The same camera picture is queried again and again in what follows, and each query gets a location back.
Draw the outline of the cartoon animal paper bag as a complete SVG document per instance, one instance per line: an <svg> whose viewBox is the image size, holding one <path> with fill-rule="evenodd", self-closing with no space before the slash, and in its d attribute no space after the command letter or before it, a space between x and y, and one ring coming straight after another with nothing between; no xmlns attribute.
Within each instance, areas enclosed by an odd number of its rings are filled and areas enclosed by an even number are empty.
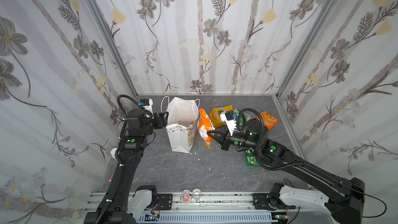
<svg viewBox="0 0 398 224"><path fill-rule="evenodd" d="M170 99L169 96L165 96L161 101L161 111L164 101L167 101L165 111L169 114L166 131L171 149L175 152L189 153L197 131L200 100L184 100L179 97Z"/></svg>

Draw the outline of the green Fox's spring tea packet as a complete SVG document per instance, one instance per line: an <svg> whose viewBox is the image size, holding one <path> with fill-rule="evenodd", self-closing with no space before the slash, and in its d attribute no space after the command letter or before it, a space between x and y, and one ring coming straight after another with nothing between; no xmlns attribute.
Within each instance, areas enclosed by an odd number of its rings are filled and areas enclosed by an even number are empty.
<svg viewBox="0 0 398 224"><path fill-rule="evenodd" d="M260 167L255 156L250 150L245 151L245 161L247 166Z"/></svg>

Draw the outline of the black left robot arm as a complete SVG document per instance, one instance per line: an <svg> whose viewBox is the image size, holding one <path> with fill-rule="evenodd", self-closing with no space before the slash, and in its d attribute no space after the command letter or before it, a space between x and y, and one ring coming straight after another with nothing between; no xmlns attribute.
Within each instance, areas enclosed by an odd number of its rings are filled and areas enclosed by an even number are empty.
<svg viewBox="0 0 398 224"><path fill-rule="evenodd" d="M129 112L121 109L123 126L115 151L118 165L97 209L86 214L86 224L135 224L147 207L157 204L155 187L152 186L140 189L132 199L129 195L135 172L148 145L147 137L155 129L166 127L169 114L153 114L141 102L125 94L118 95L118 106L122 105L122 98L131 100L137 108Z"/></svg>

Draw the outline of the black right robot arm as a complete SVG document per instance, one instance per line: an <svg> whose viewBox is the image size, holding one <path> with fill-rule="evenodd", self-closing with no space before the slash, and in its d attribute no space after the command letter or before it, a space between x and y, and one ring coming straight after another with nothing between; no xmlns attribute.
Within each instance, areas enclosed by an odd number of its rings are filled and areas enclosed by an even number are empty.
<svg viewBox="0 0 398 224"><path fill-rule="evenodd" d="M275 183L264 197L254 199L254 206L268 211L296 207L330 215L339 224L360 224L365 204L365 183L358 178L346 179L327 172L296 155L286 146L268 138L268 127L259 112L245 108L238 114L226 111L220 115L223 128L207 131L222 150L235 145L237 151L251 152L260 167L284 171L314 187L294 189Z"/></svg>

